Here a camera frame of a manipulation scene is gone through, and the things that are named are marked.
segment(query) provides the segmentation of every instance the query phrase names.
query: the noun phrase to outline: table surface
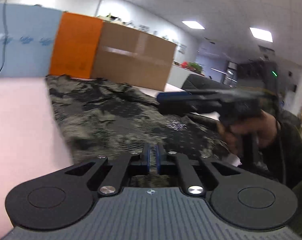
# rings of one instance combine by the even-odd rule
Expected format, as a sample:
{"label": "table surface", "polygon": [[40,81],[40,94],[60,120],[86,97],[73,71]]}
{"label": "table surface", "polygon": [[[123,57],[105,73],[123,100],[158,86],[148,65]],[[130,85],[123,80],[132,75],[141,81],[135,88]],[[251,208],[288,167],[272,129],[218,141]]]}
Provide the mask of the table surface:
{"label": "table surface", "polygon": [[[160,92],[139,90],[153,97]],[[165,91],[182,89],[167,84]],[[0,78],[0,238],[13,228],[4,206],[7,193],[72,164],[44,78]]]}

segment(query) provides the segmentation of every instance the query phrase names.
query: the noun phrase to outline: person's arm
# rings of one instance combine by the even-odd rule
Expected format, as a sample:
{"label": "person's arm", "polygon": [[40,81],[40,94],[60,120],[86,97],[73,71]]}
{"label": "person's arm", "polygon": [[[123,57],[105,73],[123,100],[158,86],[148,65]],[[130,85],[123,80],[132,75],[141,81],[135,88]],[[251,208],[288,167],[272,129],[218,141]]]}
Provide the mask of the person's arm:
{"label": "person's arm", "polygon": [[302,180],[302,139],[296,127],[283,122],[274,141],[266,148],[261,149],[264,162],[269,171],[282,181],[282,162],[280,155],[279,137],[286,164],[286,185],[293,188]]}

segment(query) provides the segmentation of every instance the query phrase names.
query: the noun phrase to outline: orange box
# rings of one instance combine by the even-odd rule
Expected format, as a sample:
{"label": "orange box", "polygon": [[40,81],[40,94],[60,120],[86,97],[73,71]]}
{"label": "orange box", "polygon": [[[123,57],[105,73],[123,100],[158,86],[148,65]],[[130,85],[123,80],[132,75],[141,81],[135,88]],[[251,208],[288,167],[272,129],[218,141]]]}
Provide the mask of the orange box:
{"label": "orange box", "polygon": [[103,21],[64,12],[57,32],[50,75],[90,78]]}

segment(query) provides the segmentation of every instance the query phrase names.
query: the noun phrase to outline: camouflage clothing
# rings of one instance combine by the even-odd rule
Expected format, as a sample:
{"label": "camouflage clothing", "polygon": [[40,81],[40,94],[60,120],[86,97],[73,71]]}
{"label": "camouflage clothing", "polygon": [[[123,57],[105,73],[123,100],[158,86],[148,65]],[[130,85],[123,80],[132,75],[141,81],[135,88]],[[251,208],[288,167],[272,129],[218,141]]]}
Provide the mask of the camouflage clothing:
{"label": "camouflage clothing", "polygon": [[[206,126],[212,126],[208,118],[163,116],[155,98],[128,84],[68,76],[48,76],[46,82],[55,119],[75,163],[97,155],[114,159],[123,151],[141,152],[144,142],[153,148],[162,143],[166,151],[181,152],[190,159],[228,154],[219,134]],[[154,151],[150,166],[152,174],[141,186],[163,186],[166,178],[155,175]]]}

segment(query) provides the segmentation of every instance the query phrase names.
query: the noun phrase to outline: blue panel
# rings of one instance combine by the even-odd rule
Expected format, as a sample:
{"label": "blue panel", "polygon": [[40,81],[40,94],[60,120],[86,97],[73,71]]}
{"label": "blue panel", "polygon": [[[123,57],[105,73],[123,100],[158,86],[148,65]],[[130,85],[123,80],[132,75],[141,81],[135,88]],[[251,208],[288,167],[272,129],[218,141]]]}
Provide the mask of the blue panel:
{"label": "blue panel", "polygon": [[[0,3],[0,68],[4,42]],[[62,11],[39,6],[7,4],[8,39],[0,77],[43,77],[48,74]]]}

